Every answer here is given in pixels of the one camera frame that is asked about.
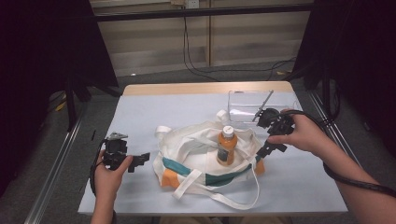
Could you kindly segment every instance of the orange bottle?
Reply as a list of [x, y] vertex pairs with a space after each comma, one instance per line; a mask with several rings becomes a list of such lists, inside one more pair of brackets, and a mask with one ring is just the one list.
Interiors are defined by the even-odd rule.
[[233, 164], [233, 154], [237, 142], [238, 138], [233, 133], [233, 127], [225, 126], [222, 132], [219, 133], [219, 150], [217, 159], [221, 165], [228, 166]]

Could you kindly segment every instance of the bottle cap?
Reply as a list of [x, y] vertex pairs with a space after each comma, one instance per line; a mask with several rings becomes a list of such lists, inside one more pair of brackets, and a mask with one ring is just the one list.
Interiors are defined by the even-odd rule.
[[222, 134], [224, 137], [233, 137], [233, 127], [224, 126]]

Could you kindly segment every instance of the table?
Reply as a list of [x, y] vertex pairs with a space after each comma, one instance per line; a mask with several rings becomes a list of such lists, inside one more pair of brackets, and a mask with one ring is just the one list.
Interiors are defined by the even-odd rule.
[[[274, 90], [274, 95], [280, 92], [295, 97], [291, 85], [281, 81], [128, 86], [120, 98], [108, 133], [127, 133], [128, 154], [150, 152], [151, 157], [144, 166], [135, 168], [133, 174], [123, 176], [115, 202], [116, 212], [134, 216], [291, 216], [346, 212], [340, 192], [324, 173], [321, 160], [291, 146], [285, 153], [274, 151], [264, 159], [266, 172], [259, 177], [260, 199], [246, 211], [202, 195], [186, 194], [177, 200], [172, 197], [173, 189], [159, 186], [152, 168], [158, 153], [158, 140], [154, 137], [156, 126], [178, 128], [214, 119], [220, 109], [227, 108], [229, 91], [269, 90]], [[248, 180], [219, 192], [239, 202], [252, 201], [255, 185], [254, 180]], [[93, 207], [94, 196], [87, 183], [78, 211], [90, 215]]]

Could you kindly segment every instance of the clear plastic container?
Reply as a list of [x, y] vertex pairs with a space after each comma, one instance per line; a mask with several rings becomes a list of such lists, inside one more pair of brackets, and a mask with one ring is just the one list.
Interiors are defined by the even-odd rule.
[[[258, 127], [259, 118], [253, 118], [262, 103], [270, 94], [269, 91], [230, 91], [228, 113], [230, 125], [237, 129], [252, 129], [257, 135], [268, 136], [267, 130]], [[274, 91], [263, 109], [273, 108], [279, 112], [283, 109], [299, 109], [297, 97], [293, 91]]]

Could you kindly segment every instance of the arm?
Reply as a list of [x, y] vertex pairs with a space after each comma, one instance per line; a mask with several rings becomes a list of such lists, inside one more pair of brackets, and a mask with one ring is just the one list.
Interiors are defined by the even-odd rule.
[[[104, 150], [100, 152], [96, 164], [102, 162], [104, 152]], [[117, 198], [117, 191], [122, 181], [122, 175], [128, 169], [131, 162], [132, 156], [127, 156], [115, 171], [107, 170], [102, 163], [97, 166], [95, 172], [96, 202], [91, 219], [92, 224], [111, 223], [114, 201]]]
[[[309, 151], [343, 177], [378, 184], [309, 118], [293, 115], [293, 119], [295, 130], [292, 134], [270, 136], [268, 142], [290, 144]], [[336, 183], [359, 223], [396, 223], [395, 198], [372, 190]]]

